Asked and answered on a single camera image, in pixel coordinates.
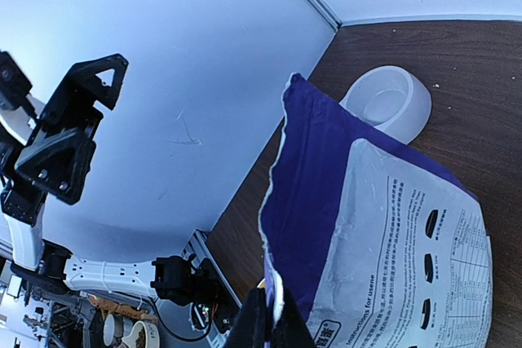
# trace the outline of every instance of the dark wood surface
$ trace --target dark wood surface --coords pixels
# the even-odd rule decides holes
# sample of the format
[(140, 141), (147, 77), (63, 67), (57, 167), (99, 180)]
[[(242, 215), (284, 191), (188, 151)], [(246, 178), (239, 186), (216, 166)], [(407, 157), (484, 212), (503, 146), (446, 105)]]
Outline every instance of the dark wood surface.
[[(361, 74), (384, 64), (407, 69), (431, 92), (431, 118), (413, 147), (451, 169), (480, 199), (493, 246), (488, 348), (522, 346), (522, 24), (343, 28), (310, 80), (340, 100)], [(276, 132), (208, 240), (240, 297), (263, 274), (257, 213), (279, 138)]]

